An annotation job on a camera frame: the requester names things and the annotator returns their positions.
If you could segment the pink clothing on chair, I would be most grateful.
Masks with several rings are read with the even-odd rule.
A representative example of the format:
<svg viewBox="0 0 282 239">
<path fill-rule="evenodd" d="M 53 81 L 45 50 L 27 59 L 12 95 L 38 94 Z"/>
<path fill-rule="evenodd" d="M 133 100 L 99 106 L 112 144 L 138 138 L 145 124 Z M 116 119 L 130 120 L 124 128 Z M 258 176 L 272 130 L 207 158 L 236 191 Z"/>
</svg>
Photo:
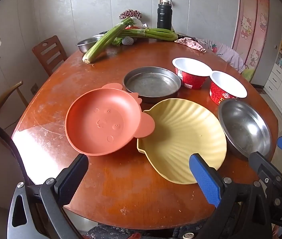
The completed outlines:
<svg viewBox="0 0 282 239">
<path fill-rule="evenodd" d="M 245 64 L 240 55 L 229 46 L 208 39 L 199 39 L 198 43 L 205 49 L 211 50 L 218 57 L 230 64 L 240 74 L 245 70 Z"/>
</svg>

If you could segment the steel mixing bowl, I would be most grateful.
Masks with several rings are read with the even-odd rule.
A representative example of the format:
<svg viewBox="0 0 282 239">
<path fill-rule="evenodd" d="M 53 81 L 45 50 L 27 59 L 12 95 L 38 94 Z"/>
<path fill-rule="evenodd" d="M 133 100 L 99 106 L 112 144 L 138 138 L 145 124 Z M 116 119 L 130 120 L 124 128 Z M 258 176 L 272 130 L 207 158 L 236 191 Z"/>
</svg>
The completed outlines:
<svg viewBox="0 0 282 239">
<path fill-rule="evenodd" d="M 77 47 L 81 53 L 85 54 L 101 38 L 102 36 L 96 35 L 91 38 L 84 39 L 81 42 L 78 42 Z"/>
</svg>

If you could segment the steel round pan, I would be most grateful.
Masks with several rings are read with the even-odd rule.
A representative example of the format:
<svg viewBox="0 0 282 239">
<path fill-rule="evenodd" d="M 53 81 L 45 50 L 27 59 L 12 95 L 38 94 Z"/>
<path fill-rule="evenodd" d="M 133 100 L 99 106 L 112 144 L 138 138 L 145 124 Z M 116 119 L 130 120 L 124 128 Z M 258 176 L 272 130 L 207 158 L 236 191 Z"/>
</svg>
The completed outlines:
<svg viewBox="0 0 282 239">
<path fill-rule="evenodd" d="M 181 88 L 181 80 L 170 70 L 146 66 L 125 75 L 123 85 L 128 92 L 138 93 L 143 103 L 156 104 L 176 97 Z"/>
</svg>

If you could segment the green leafy vegetable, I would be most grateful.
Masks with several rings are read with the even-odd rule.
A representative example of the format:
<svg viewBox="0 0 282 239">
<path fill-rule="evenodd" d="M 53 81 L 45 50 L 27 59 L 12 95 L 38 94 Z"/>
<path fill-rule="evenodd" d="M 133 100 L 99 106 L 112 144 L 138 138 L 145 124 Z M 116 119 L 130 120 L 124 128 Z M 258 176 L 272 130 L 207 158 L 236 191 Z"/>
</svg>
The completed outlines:
<svg viewBox="0 0 282 239">
<path fill-rule="evenodd" d="M 120 38 L 120 37 L 116 37 L 113 41 L 112 41 L 112 45 L 113 46 L 121 46 L 121 43 L 122 43 L 122 38 Z"/>
</svg>

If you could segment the shiny steel bowl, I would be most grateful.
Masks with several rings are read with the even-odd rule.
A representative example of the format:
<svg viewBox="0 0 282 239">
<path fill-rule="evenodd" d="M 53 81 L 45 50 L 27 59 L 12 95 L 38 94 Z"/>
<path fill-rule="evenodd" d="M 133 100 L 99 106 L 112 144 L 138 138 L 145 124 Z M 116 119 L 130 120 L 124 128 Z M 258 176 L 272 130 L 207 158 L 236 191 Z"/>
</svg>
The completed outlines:
<svg viewBox="0 0 282 239">
<path fill-rule="evenodd" d="M 259 152 L 269 158 L 272 150 L 269 127 L 249 104 L 237 99 L 222 101 L 218 107 L 218 118 L 228 149 L 236 157 L 247 160 L 251 153 Z"/>
</svg>

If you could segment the brown wooden chair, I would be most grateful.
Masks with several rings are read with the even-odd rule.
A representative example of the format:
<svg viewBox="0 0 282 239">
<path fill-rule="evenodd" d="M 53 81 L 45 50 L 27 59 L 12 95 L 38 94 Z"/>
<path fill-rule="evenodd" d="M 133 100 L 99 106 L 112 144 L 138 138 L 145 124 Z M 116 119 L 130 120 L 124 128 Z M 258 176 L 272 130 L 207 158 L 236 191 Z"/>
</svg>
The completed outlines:
<svg viewBox="0 0 282 239">
<path fill-rule="evenodd" d="M 65 62 L 68 58 L 57 35 L 45 39 L 34 46 L 32 52 L 49 77 L 53 74 L 53 70 L 57 65 L 61 62 Z"/>
</svg>

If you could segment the wall power socket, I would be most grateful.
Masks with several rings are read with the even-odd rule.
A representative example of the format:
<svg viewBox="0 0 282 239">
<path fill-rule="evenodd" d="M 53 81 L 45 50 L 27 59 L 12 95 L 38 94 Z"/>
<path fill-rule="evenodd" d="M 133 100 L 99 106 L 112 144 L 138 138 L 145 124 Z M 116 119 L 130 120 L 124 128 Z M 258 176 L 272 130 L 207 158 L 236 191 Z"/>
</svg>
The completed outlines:
<svg viewBox="0 0 282 239">
<path fill-rule="evenodd" d="M 31 87 L 31 93 L 32 95 L 35 95 L 38 92 L 39 88 L 37 83 L 35 83 L 32 87 Z"/>
</svg>

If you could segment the yellow shell-shaped plate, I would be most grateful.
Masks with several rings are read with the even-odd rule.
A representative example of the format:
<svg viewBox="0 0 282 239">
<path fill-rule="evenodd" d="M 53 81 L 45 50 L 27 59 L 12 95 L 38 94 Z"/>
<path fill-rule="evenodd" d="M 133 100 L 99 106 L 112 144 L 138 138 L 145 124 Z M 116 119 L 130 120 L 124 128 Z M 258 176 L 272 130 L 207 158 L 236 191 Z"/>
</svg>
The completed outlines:
<svg viewBox="0 0 282 239">
<path fill-rule="evenodd" d="M 176 184 L 195 184 L 189 167 L 194 153 L 210 167 L 220 168 L 227 151 L 226 137 L 218 118 L 208 109 L 193 101 L 171 98 L 146 113 L 155 121 L 155 129 L 137 140 L 137 149 L 161 177 Z"/>
</svg>

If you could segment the black thermos bottle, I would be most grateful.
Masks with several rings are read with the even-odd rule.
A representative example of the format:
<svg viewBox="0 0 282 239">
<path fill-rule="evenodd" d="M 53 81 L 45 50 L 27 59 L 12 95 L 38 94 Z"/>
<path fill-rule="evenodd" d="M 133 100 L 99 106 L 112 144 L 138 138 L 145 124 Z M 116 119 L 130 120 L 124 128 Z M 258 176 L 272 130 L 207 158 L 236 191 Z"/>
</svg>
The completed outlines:
<svg viewBox="0 0 282 239">
<path fill-rule="evenodd" d="M 158 4 L 157 28 L 172 29 L 172 2 L 170 0 L 161 0 Z"/>
</svg>

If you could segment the orange bear-shaped plate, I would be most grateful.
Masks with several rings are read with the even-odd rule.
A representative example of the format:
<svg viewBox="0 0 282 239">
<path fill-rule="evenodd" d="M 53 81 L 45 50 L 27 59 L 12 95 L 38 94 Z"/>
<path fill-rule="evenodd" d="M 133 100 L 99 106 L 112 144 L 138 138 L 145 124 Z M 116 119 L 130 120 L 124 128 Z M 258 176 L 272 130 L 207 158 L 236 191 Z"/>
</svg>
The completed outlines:
<svg viewBox="0 0 282 239">
<path fill-rule="evenodd" d="M 102 156 L 113 153 L 133 138 L 153 133 L 155 121 L 142 111 L 138 93 L 109 83 L 78 97 L 65 118 L 65 133 L 79 153 Z"/>
</svg>

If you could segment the red paper bowl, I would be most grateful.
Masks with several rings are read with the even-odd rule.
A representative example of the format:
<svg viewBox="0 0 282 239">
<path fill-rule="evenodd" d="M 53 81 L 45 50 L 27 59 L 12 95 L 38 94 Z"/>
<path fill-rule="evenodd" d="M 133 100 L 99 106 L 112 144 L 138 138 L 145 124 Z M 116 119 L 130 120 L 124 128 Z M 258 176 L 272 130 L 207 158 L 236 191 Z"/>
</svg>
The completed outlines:
<svg viewBox="0 0 282 239">
<path fill-rule="evenodd" d="M 205 63 L 192 58 L 179 57 L 172 61 L 176 75 L 185 88 L 199 90 L 210 76 L 212 69 Z"/>
<path fill-rule="evenodd" d="M 217 105 L 227 99 L 247 97 L 247 90 L 244 85 L 225 72 L 212 71 L 210 79 L 210 98 Z"/>
</svg>

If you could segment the dark red flower bunch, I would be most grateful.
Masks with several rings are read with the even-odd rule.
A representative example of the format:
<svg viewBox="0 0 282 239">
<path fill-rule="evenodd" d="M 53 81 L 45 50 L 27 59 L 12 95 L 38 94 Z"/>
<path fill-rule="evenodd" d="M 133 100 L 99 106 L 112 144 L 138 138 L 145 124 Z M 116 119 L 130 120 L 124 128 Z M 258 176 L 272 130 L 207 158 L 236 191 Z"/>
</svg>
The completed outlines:
<svg viewBox="0 0 282 239">
<path fill-rule="evenodd" d="M 128 10 L 125 10 L 124 12 L 122 12 L 119 15 L 119 18 L 121 20 L 124 20 L 125 18 L 128 18 L 128 17 L 135 17 L 137 19 L 140 19 L 140 18 L 142 18 L 142 13 L 138 10 L 128 9 Z"/>
</svg>

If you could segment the celery bunch right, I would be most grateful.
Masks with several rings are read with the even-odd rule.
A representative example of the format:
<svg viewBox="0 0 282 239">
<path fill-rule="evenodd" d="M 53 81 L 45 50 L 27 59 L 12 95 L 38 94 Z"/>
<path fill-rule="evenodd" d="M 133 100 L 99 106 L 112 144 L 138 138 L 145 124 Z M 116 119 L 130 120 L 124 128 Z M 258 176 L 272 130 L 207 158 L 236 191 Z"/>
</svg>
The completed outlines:
<svg viewBox="0 0 282 239">
<path fill-rule="evenodd" d="M 174 42 L 178 35 L 167 29 L 146 28 L 146 29 L 125 29 L 118 37 L 149 38 Z"/>
</svg>

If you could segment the celery bunch left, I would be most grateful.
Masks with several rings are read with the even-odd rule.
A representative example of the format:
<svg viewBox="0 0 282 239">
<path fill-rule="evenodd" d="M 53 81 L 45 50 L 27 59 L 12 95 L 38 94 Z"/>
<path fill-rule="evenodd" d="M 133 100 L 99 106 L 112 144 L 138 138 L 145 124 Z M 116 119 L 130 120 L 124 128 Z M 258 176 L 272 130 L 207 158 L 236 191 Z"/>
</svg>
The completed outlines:
<svg viewBox="0 0 282 239">
<path fill-rule="evenodd" d="M 127 26 L 133 25 L 132 17 L 125 18 L 112 29 L 107 31 L 82 57 L 85 64 L 92 64 L 96 58 L 117 38 Z"/>
</svg>

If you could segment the pink Hello Kitty wardrobe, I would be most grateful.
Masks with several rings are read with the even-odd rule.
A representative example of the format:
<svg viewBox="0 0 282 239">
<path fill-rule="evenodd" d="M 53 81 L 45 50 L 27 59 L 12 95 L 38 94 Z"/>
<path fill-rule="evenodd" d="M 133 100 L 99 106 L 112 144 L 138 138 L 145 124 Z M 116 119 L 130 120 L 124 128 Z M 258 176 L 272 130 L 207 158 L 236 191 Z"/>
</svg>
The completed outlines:
<svg viewBox="0 0 282 239">
<path fill-rule="evenodd" d="M 241 75 L 251 81 L 266 41 L 270 0 L 239 0 L 232 48 L 243 60 Z"/>
</svg>

